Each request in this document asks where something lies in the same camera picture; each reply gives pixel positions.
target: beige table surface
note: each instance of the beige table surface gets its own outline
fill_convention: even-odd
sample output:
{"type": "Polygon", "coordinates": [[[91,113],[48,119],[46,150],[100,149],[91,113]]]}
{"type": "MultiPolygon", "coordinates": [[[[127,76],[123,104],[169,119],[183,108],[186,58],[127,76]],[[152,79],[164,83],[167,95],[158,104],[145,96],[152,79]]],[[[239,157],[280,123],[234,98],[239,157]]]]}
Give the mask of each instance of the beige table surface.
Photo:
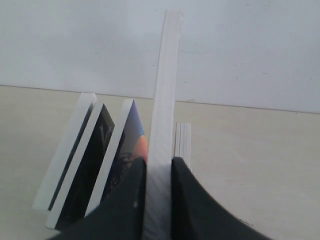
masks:
{"type": "MultiPolygon", "coordinates": [[[[0,86],[0,240],[56,234],[32,203],[79,93],[0,86]]],[[[115,120],[124,97],[99,95],[115,120]]],[[[136,99],[148,136],[152,100],[136,99]]],[[[177,102],[191,167],[227,210],[275,240],[320,236],[320,115],[177,102]]]]}

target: white wall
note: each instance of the white wall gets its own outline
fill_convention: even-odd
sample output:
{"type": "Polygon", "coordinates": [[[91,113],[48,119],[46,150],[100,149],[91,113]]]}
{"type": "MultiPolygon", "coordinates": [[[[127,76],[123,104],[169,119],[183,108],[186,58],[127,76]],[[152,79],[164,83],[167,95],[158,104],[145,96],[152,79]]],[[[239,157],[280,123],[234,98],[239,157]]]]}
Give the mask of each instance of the white wall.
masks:
{"type": "Polygon", "coordinates": [[[167,8],[177,100],[320,113],[316,0],[3,0],[0,84],[152,98],[167,8]]]}
{"type": "MultiPolygon", "coordinates": [[[[0,239],[56,234],[34,198],[78,93],[0,87],[0,239]]],[[[123,97],[98,96],[115,120],[123,97]]],[[[136,99],[149,135],[153,102],[136,99]]],[[[191,122],[192,172],[228,211],[275,240],[320,235],[320,115],[177,102],[191,122]]]]}

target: black plastic piece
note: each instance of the black plastic piece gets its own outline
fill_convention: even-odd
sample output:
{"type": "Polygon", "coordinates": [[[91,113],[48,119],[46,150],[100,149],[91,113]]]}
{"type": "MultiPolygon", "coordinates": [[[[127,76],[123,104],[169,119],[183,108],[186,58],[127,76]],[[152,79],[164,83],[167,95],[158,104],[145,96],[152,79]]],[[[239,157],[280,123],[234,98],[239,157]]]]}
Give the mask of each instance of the black plastic piece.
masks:
{"type": "Polygon", "coordinates": [[[269,240],[219,205],[180,157],[172,160],[172,240],[269,240]]]}
{"type": "Polygon", "coordinates": [[[147,168],[136,158],[123,180],[92,213],[51,240],[140,240],[147,168]]]}

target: black curved object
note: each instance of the black curved object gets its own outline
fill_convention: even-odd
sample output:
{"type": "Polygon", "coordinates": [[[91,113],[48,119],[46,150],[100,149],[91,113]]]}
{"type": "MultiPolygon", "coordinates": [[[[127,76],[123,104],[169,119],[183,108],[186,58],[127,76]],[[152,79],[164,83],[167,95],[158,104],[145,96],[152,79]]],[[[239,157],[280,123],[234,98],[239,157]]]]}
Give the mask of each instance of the black curved object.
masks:
{"type": "Polygon", "coordinates": [[[92,213],[51,240],[140,240],[147,168],[136,158],[123,180],[92,213]]]}
{"type": "Polygon", "coordinates": [[[172,240],[270,240],[220,206],[180,157],[172,160],[171,197],[172,240]]]}

